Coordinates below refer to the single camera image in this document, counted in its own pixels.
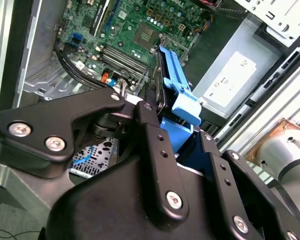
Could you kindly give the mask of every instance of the floor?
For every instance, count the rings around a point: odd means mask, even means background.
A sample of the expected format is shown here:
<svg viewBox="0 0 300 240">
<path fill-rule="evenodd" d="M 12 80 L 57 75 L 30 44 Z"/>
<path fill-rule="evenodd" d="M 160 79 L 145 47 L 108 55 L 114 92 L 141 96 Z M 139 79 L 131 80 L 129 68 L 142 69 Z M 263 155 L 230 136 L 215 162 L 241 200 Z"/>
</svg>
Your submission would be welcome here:
<svg viewBox="0 0 300 240">
<path fill-rule="evenodd" d="M 35 218 L 29 215 L 26 211 L 9 206 L 6 204 L 0 204 L 0 229 L 10 232 L 12 235 L 16 235 L 27 231 L 40 231 L 42 228 Z M 10 237 L 8 234 L 0 231 L 0 236 Z M 39 233 L 25 233 L 15 238 L 17 240 L 37 240 Z"/>
</svg>

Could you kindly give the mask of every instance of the metal grille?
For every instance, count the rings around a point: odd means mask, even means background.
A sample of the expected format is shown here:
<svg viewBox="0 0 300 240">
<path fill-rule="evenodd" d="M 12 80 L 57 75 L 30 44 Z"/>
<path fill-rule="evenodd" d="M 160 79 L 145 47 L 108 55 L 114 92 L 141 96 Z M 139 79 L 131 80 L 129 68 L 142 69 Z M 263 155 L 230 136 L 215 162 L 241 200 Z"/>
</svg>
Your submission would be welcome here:
<svg viewBox="0 0 300 240">
<path fill-rule="evenodd" d="M 69 171 L 87 179 L 97 175 L 108 168 L 113 148 L 112 138 L 107 138 L 99 145 L 86 147 L 74 155 Z"/>
<path fill-rule="evenodd" d="M 25 81 L 28 83 L 33 83 L 37 80 L 48 82 L 56 74 L 56 72 L 61 69 L 62 66 L 59 61 L 57 59 L 53 59 L 50 60 L 47 65 L 28 76 Z"/>
</svg>

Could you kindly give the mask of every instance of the blue cable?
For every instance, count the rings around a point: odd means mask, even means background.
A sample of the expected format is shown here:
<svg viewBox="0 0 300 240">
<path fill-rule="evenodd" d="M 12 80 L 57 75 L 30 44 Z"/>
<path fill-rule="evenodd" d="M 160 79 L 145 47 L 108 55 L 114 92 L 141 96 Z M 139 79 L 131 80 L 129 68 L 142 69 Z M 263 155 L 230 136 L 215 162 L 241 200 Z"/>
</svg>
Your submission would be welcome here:
<svg viewBox="0 0 300 240">
<path fill-rule="evenodd" d="M 82 158 L 82 159 L 74 161 L 73 165 L 82 164 L 82 163 L 87 162 L 91 158 L 92 154 L 94 153 L 94 149 L 95 149 L 94 146 L 91 146 L 90 147 L 90 151 L 91 151 L 90 154 L 88 156 Z"/>
</svg>

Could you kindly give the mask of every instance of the black cable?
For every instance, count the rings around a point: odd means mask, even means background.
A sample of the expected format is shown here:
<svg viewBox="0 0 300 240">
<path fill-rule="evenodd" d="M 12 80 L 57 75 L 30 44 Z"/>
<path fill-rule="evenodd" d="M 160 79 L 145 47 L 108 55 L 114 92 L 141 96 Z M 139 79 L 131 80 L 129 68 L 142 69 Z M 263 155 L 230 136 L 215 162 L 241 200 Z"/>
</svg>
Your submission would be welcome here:
<svg viewBox="0 0 300 240">
<path fill-rule="evenodd" d="M 58 60 L 60 61 L 64 70 L 76 81 L 79 83 L 88 86 L 89 88 L 93 89 L 101 89 L 101 88 L 112 88 L 106 83 L 100 82 L 91 76 L 84 74 L 80 71 L 75 64 L 68 57 L 68 45 L 64 46 L 63 52 L 60 51 L 57 42 L 54 44 L 54 51 L 57 55 Z"/>
<path fill-rule="evenodd" d="M 14 240 L 18 240 L 16 237 L 20 236 L 22 234 L 40 233 L 40 231 L 24 231 L 24 232 L 18 233 L 16 235 L 12 235 L 10 232 L 8 232 L 6 230 L 2 230 L 2 229 L 0 229 L 0 232 L 3 232 L 5 234 L 9 234 L 9 236 L 2 236 L 2 235 L 0 235 L 0 239 L 12 239 L 13 238 Z"/>
</svg>

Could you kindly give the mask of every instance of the ram slot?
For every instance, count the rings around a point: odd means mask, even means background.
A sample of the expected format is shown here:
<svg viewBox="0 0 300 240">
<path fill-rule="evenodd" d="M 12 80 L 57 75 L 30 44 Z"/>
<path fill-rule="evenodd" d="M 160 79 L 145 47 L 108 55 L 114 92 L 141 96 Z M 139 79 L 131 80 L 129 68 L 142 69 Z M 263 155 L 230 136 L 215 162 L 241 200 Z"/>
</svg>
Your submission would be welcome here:
<svg viewBox="0 0 300 240">
<path fill-rule="evenodd" d="M 102 55 L 102 57 L 100 58 L 103 62 L 105 62 L 106 64 L 109 64 L 110 66 L 113 66 L 121 71 L 127 71 L 127 73 L 129 75 L 131 75 L 132 77 L 134 77 L 135 79 L 140 79 L 142 77 L 142 73 L 134 70 L 133 68 L 121 63 L 120 61 L 113 59 L 111 56 L 108 55 Z"/>
<path fill-rule="evenodd" d="M 112 48 L 106 47 L 103 52 L 104 55 L 110 56 L 111 58 L 117 59 L 118 61 L 128 65 L 129 67 L 135 69 L 139 73 L 143 73 L 146 70 L 146 66 L 130 57 L 124 53 Z"/>
</svg>

